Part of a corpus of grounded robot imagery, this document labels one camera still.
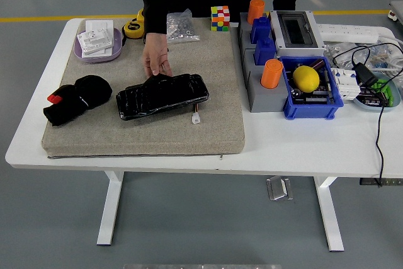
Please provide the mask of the person's right hand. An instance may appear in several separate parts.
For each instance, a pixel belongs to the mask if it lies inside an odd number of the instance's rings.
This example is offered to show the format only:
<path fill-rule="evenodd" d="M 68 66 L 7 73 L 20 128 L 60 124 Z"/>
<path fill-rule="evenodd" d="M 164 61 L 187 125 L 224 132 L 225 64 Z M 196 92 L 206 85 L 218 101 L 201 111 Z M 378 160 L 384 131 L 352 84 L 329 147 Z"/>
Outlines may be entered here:
<path fill-rule="evenodd" d="M 165 34 L 148 33 L 145 36 L 142 62 L 147 78 L 158 74 L 173 75 L 168 60 L 168 47 Z"/>

